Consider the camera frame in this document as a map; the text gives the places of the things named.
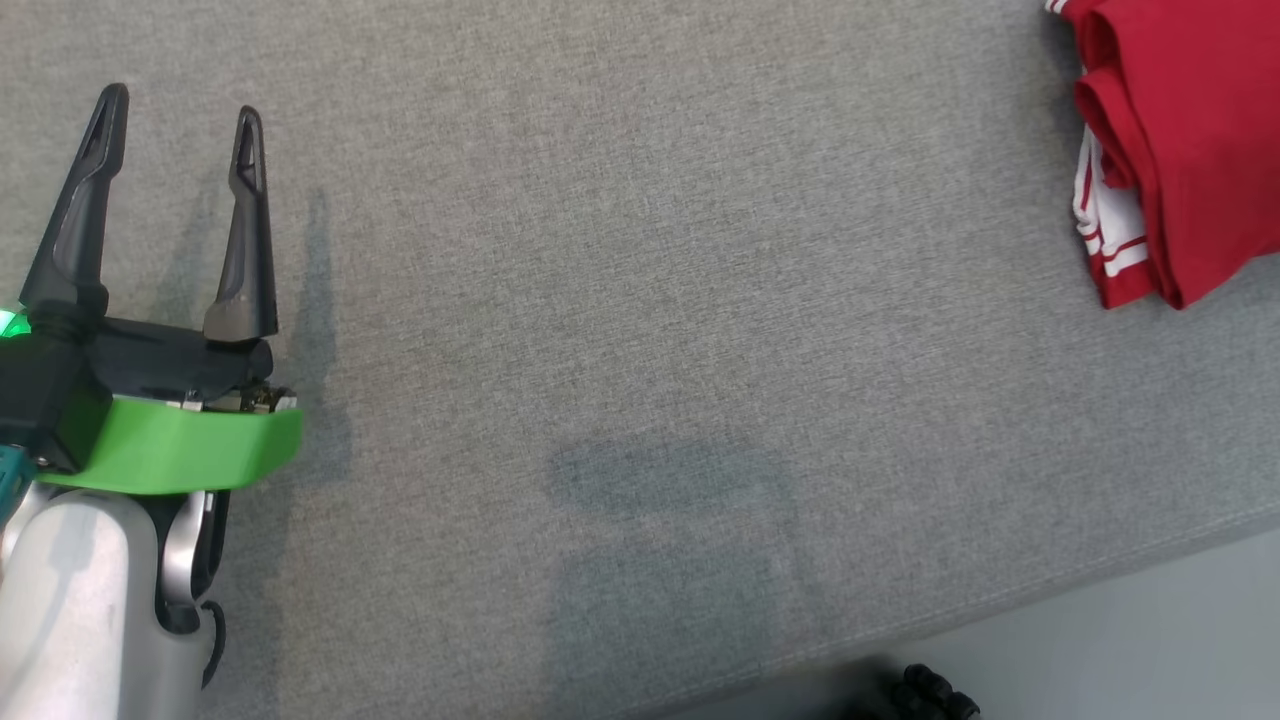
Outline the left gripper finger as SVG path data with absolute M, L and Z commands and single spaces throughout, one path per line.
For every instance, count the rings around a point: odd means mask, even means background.
M 237 118 L 228 186 L 234 206 L 227 251 L 202 334 L 238 345 L 279 331 L 262 120 L 250 105 Z
M 20 291 L 20 304 L 32 315 L 105 316 L 108 200 L 123 165 L 128 111 L 125 85 L 108 85 L 99 95 Z

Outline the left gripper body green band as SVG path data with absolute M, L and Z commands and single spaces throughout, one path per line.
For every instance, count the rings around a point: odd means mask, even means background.
M 46 461 L 42 482 L 134 496 L 251 486 L 291 462 L 305 415 L 271 383 L 265 338 L 234 343 L 200 331 L 109 318 L 88 348 L 114 400 L 84 468 Z

